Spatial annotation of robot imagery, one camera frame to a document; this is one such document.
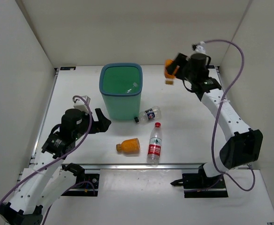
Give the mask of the clear blue label bottle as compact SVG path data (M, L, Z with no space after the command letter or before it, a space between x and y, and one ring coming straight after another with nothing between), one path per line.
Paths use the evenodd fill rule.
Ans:
M134 118L134 121L136 124L145 124L160 117L161 109L158 106L153 106L150 109L140 112L139 115Z

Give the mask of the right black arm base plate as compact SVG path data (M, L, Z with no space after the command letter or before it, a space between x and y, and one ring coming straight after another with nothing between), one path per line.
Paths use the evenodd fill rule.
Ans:
M183 173L184 198L227 198L222 175L202 179L198 173Z

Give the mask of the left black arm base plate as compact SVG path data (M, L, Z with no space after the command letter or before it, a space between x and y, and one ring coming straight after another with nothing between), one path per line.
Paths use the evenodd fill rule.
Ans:
M84 175L76 178L75 186L61 196L96 197L99 192L100 170L85 170Z

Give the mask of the clear red label water bottle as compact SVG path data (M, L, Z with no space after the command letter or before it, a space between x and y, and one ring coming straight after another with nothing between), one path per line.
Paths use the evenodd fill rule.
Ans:
M161 124L156 122L154 128L150 134L148 151L147 151L147 163L157 165L160 161L162 147L162 131Z

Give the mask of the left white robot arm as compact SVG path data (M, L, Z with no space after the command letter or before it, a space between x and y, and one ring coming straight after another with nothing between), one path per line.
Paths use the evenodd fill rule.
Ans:
M61 123L51 130L42 146L33 172L22 179L14 188L17 193L8 201L0 203L0 216L10 225L39 225L44 213L69 189L79 188L88 182L84 169L74 163L64 166L66 157L79 147L88 134L104 133L111 121L101 109L93 119L88 108L68 109Z

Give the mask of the clear green label bottle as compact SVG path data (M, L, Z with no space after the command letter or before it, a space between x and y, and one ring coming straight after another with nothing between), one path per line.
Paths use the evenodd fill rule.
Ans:
M131 87L129 87L126 91L125 94L136 94L139 91L139 84L134 82Z

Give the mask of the orange juice bottle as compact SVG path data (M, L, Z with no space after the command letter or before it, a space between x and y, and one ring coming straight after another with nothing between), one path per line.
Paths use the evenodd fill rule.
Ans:
M165 61L165 68L164 68L164 76L165 76L165 84L173 85L174 80L176 78L175 74L177 72L177 65L174 63L173 60L167 59Z
M140 152L140 143L138 138L125 140L116 145L116 151L123 154L135 154Z

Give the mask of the left black table label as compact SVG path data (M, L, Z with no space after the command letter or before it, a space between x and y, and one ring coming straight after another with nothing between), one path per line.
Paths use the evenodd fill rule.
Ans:
M72 71L76 70L76 67L60 67L60 71Z

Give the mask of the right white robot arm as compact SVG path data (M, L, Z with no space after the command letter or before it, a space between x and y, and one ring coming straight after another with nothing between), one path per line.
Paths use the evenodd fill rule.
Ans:
M175 59L165 61L166 83L179 79L189 82L189 92L196 94L200 102L215 117L214 128L221 128L226 143L212 161L198 168L185 184L195 190L206 191L213 188L229 170L242 165L250 165L259 158L263 141L262 132L253 130L234 110L217 78L209 75L211 57L204 53L194 53L190 57L179 53Z

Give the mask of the green plastic waste bin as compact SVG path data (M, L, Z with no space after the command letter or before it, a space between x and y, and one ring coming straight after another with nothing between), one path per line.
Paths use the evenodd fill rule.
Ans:
M136 82L139 91L125 94ZM143 71L136 63L110 63L100 73L99 91L103 97L109 117L113 120L133 120L138 114L143 87Z

